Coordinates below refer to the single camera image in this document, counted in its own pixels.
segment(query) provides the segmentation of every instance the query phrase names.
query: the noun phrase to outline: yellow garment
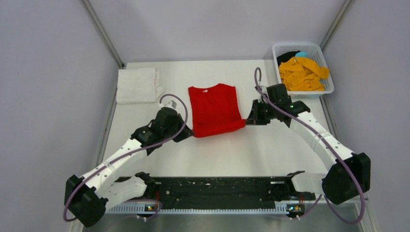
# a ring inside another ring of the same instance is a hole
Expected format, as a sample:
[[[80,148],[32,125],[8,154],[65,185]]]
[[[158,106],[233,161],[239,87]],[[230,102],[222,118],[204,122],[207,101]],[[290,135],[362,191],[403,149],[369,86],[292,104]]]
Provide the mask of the yellow garment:
[[[327,79],[329,69],[306,57],[293,57],[279,66],[280,78],[288,91],[324,91],[320,79]]]

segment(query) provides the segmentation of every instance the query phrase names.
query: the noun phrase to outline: white table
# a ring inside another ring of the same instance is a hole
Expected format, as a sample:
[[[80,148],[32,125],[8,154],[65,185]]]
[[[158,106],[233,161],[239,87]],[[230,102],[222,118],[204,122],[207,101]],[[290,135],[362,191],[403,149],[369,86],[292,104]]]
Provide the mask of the white table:
[[[189,110],[188,87],[212,87],[224,83],[236,87],[239,110],[247,118],[252,101],[259,97],[254,89],[254,70],[262,69],[261,85],[277,84],[273,60],[222,60],[128,63],[127,69],[156,67],[161,72],[165,93],[179,96]],[[317,120],[327,128],[319,99],[301,99]],[[109,131],[104,160],[116,152],[135,129],[155,118],[157,103],[117,105]],[[181,104],[178,112],[184,117]],[[304,170],[326,173],[319,157],[284,123],[277,120],[267,126],[246,126],[238,131],[206,138],[169,142],[155,150],[129,170],[151,176],[283,176]]]

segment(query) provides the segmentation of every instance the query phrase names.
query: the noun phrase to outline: folded red shirt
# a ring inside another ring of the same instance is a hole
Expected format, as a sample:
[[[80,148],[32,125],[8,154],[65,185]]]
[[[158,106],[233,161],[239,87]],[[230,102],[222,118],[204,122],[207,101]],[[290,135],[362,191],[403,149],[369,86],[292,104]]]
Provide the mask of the folded red shirt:
[[[210,88],[189,87],[194,136],[223,134],[245,127],[234,86],[217,84]]]

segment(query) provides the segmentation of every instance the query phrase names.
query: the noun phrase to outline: folded white towel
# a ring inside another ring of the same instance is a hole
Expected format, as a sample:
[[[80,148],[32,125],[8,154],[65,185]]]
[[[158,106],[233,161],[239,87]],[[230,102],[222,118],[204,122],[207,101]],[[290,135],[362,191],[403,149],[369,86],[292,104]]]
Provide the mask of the folded white towel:
[[[152,103],[165,91],[160,86],[160,72],[152,68],[118,71],[117,103]]]

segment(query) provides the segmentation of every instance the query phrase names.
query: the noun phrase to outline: white plastic basket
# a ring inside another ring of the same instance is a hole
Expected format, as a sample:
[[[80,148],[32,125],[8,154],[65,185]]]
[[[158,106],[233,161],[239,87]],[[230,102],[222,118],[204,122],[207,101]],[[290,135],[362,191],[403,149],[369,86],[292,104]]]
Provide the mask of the white plastic basket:
[[[282,83],[279,74],[279,66],[277,57],[287,53],[298,51],[306,52],[307,58],[314,60],[319,66],[327,67],[326,61],[324,60],[323,52],[317,44],[314,43],[304,43],[304,42],[288,42],[288,43],[277,43],[272,47],[273,59],[275,62],[276,75],[278,77],[278,83]],[[324,91],[288,91],[289,95],[298,95],[304,97],[320,97],[325,93],[331,93],[335,89],[333,86],[332,77],[329,75],[327,79],[320,80],[324,84]]]

